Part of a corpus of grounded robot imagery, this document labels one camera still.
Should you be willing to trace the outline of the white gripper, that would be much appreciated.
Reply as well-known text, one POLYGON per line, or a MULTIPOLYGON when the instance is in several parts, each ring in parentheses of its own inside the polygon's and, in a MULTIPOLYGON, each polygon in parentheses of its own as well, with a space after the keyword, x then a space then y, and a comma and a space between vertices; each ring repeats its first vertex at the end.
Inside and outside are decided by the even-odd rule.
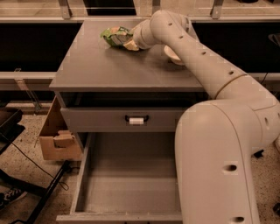
POLYGON ((123 46, 129 51, 136 52, 139 48, 143 50, 152 48, 156 43, 151 32, 150 20, 146 19, 135 27, 133 39, 127 41, 123 46))

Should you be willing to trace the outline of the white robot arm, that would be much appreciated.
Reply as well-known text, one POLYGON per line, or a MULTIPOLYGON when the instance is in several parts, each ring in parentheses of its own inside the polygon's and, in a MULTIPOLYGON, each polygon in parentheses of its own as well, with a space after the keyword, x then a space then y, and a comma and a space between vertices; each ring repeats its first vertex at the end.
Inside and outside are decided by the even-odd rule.
POLYGON ((183 223, 260 224, 251 156, 278 138, 280 103, 187 27, 185 16, 158 10, 133 35, 142 49, 169 46, 210 96, 182 114, 175 132, 183 223))

